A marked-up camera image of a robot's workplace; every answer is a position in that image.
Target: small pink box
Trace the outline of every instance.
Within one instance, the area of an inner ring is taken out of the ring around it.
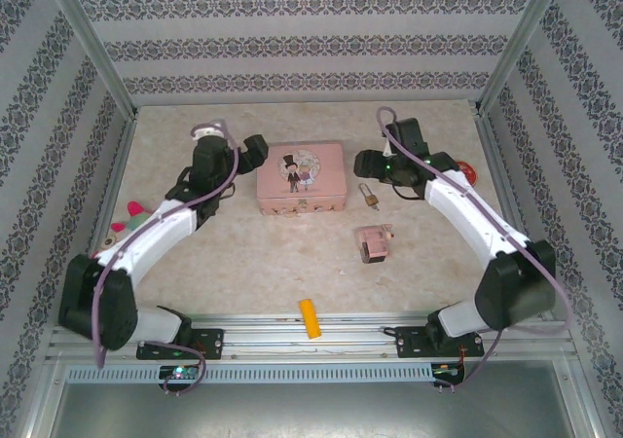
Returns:
[[[279,144],[257,170],[257,201],[265,215],[341,211],[347,201],[338,142]]]

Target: purple cable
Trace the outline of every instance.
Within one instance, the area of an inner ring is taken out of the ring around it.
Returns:
[[[195,350],[193,348],[184,347],[184,346],[177,346],[175,344],[159,343],[158,341],[150,341],[150,342],[147,342],[146,344],[149,344],[151,346],[158,346],[158,347],[165,347],[165,348],[176,348],[177,350],[184,350],[185,352],[193,353],[199,359],[199,363],[201,365],[202,372],[199,374],[199,376],[197,377],[197,379],[194,382],[189,384],[188,387],[186,387],[185,389],[182,389],[181,391],[176,391],[175,395],[177,397],[181,396],[182,394],[186,394],[187,392],[191,392],[193,389],[195,389],[197,387],[197,385],[199,383],[202,382],[203,377],[205,377],[205,371],[207,370],[207,366],[205,365],[205,357],[203,356],[203,354],[201,352],[199,352],[198,350]],[[171,378],[173,378],[173,375],[169,375],[168,377],[165,378],[165,384],[163,384],[163,389],[165,390],[165,394],[170,394],[172,392],[172,391],[170,391],[167,388],[168,382],[171,380]]]
[[[134,234],[131,234],[126,241],[124,241],[122,246],[115,252],[115,254],[112,256],[108,264],[106,264],[103,271],[101,272],[101,275],[99,276],[99,279],[97,280],[97,284],[95,285],[95,288],[93,289],[92,316],[91,316],[92,344],[93,344],[94,355],[95,355],[95,364],[97,365],[98,368],[101,369],[104,367],[104,360],[106,357],[106,348],[101,344],[101,340],[99,338],[99,299],[103,291],[104,281],[106,280],[106,277],[108,276],[108,274],[111,272],[115,263],[117,263],[117,260],[121,257],[123,252],[129,248],[130,245],[132,245],[140,236],[142,236],[145,232],[147,232],[149,229],[154,227],[156,224],[162,222],[167,217],[171,216],[172,214],[175,214],[176,212],[181,211],[182,209],[189,208],[191,206],[194,206],[195,204],[199,204],[200,202],[214,198],[218,194],[222,193],[227,187],[229,187],[230,183],[232,183],[232,181],[236,177],[236,174],[238,171],[238,161],[239,161],[238,146],[236,145],[236,142],[232,138],[230,133],[227,131],[227,126],[225,124],[225,121],[222,121],[222,124],[223,124],[222,127],[218,127],[214,124],[202,124],[202,126],[211,126],[215,129],[222,131],[223,135],[230,142],[231,147],[234,150],[234,165],[232,167],[232,172],[227,177],[227,179],[218,188],[208,193],[207,195],[196,198],[192,201],[184,202],[180,204],[179,206],[175,206],[173,209],[170,209],[169,211],[164,212],[162,216],[156,217],[155,219],[148,221],[143,227],[139,228]],[[197,127],[194,127],[191,130],[191,132],[195,132],[196,129]],[[154,344],[153,342],[149,342],[149,341],[145,341],[145,342],[148,344]],[[197,352],[196,350],[192,350],[192,353],[197,353],[199,357],[202,357],[201,354]]]
[[[396,112],[392,108],[390,108],[390,107],[383,106],[383,107],[379,107],[379,110],[377,110],[377,122],[379,123],[379,126],[381,127],[381,130],[383,131],[383,133],[385,134],[385,136],[389,140],[389,142],[391,142],[391,144],[393,144],[398,149],[398,151],[400,151],[402,154],[404,154],[407,158],[411,159],[417,165],[420,165],[421,167],[425,168],[430,173],[434,174],[437,178],[439,178],[439,179],[449,183],[459,193],[461,193],[462,195],[465,195],[467,197],[467,199],[470,200],[474,204],[474,206],[476,206],[476,208],[481,212],[481,214],[483,216],[485,216],[485,218],[495,227],[495,229],[502,235],[502,237],[506,238],[510,242],[510,244],[513,245],[515,247],[515,249],[522,254],[522,256],[524,256],[524,258],[526,258],[528,261],[530,261],[530,263],[541,274],[543,274],[543,276],[547,279],[547,281],[550,284],[552,284],[552,286],[554,287],[554,290],[556,290],[556,292],[558,292],[558,294],[562,297],[563,302],[565,303],[565,308],[567,309],[567,319],[565,320],[565,324],[562,327],[556,328],[556,329],[552,329],[552,330],[544,330],[544,329],[533,329],[533,328],[526,328],[526,327],[520,327],[520,326],[517,326],[517,327],[513,326],[513,329],[516,329],[518,331],[523,331],[523,332],[526,332],[526,333],[538,334],[538,335],[553,335],[553,334],[558,334],[558,333],[562,333],[564,331],[567,331],[569,329],[570,325],[571,325],[571,319],[572,319],[573,310],[571,308],[571,303],[570,303],[570,301],[568,299],[567,292],[565,291],[563,286],[556,280],[556,278],[554,276],[549,274],[549,272],[543,267],[543,265],[541,265],[540,262],[538,262],[538,260],[536,260],[536,258],[534,258],[529,253],[529,251],[526,248],[524,248],[515,238],[510,236],[504,230],[504,228],[497,222],[497,220],[495,220],[495,218],[489,213],[489,211],[485,208],[485,206],[483,206],[476,199],[476,197],[474,197],[471,193],[469,193],[469,190],[467,190],[467,189],[463,188],[462,186],[460,186],[459,183],[457,183],[455,180],[453,180],[449,176],[445,175],[441,171],[437,170],[432,165],[427,164],[422,159],[418,158],[417,156],[414,156],[402,144],[400,144],[398,142],[398,140],[391,135],[391,133],[389,132],[389,130],[386,128],[386,126],[384,125],[383,121],[381,120],[381,113],[382,112],[390,113],[392,115],[392,117],[393,117],[393,122],[394,123],[397,121],[398,117],[396,115]]]

